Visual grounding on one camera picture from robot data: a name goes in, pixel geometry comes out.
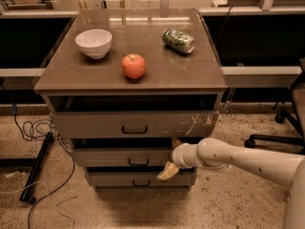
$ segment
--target white bowl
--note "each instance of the white bowl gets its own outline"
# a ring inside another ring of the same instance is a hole
[[[75,43],[85,55],[98,59],[111,48],[112,34],[105,30],[88,30],[77,35]]]

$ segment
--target concrete floor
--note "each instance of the concrete floor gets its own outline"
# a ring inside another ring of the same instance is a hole
[[[244,140],[252,133],[295,136],[296,132],[289,123],[275,123],[276,111],[268,104],[258,108],[233,105],[231,116],[219,116],[211,136],[238,146],[243,146]],[[17,117],[21,125],[27,120],[48,118],[45,112],[43,115],[39,112],[21,113],[23,115]],[[36,156],[41,141],[23,140],[13,116],[0,115],[0,130],[0,158]],[[274,144],[268,147],[291,152],[299,148]],[[55,140],[39,180],[52,191],[67,179],[71,168],[71,158]],[[22,172],[24,169],[0,169],[1,192],[12,192],[24,186],[29,173],[6,177],[15,171]],[[36,198],[45,194],[43,184],[35,185]],[[288,190],[284,187],[235,167],[222,172],[198,170],[197,180],[190,191],[104,190],[97,193],[85,180],[83,170],[76,166],[67,185],[53,194],[51,200],[46,198],[35,207],[30,217],[30,228],[72,228],[71,219],[58,214],[57,208],[74,220],[75,229],[277,229],[282,225],[287,194]],[[28,228],[31,205],[19,201],[20,195],[21,192],[0,194],[0,228]]]

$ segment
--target green can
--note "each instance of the green can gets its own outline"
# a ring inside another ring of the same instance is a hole
[[[162,40],[166,45],[185,54],[191,53],[194,49],[194,38],[183,31],[166,29]]]

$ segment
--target black handle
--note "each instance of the black handle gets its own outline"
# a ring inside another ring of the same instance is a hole
[[[128,159],[128,163],[130,164],[130,165],[133,165],[133,166],[147,166],[147,165],[149,165],[150,164],[150,159],[148,158],[147,159],[147,161],[146,161],[146,163],[132,163],[132,160],[129,158]]]
[[[149,180],[147,184],[135,184],[135,181],[132,181],[133,187],[149,187],[151,185],[151,181]]]
[[[148,127],[146,126],[143,131],[141,130],[125,130],[125,126],[122,126],[122,133],[127,135],[143,135],[148,131]]]

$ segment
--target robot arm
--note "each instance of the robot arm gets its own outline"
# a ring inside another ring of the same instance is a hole
[[[215,138],[205,138],[198,144],[183,143],[176,147],[173,150],[171,165],[172,171],[176,168],[177,172],[178,168],[216,168],[224,163],[231,164],[281,184],[290,190],[283,228],[299,229],[305,228],[304,158],[305,156],[294,154],[236,147]]]

